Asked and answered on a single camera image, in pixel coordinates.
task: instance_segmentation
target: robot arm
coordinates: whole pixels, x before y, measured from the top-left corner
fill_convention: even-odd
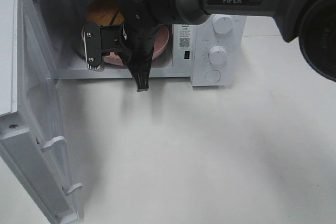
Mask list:
[[[120,0],[119,56],[138,91],[149,88],[153,45],[163,24],[205,22],[210,14],[273,17],[284,41],[299,37],[311,67],[336,81],[336,0]]]

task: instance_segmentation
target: screw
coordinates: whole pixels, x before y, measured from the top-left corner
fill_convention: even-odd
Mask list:
[[[11,126],[9,126],[9,128],[10,128],[11,130],[17,130],[17,129],[19,128],[19,126],[16,125],[16,124],[12,124]]]

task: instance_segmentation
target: white table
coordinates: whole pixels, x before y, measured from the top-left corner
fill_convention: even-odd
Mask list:
[[[336,83],[270,19],[248,18],[245,35],[226,89],[59,82],[75,181],[85,185],[78,223],[335,223]],[[2,159],[0,173],[0,223],[48,223]]]

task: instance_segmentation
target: microwave door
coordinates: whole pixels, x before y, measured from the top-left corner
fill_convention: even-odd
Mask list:
[[[53,224],[78,219],[51,50],[36,0],[0,0],[0,155]]]

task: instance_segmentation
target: qr code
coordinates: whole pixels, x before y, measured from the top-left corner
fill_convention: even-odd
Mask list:
[[[190,38],[180,38],[180,47],[189,47]]]

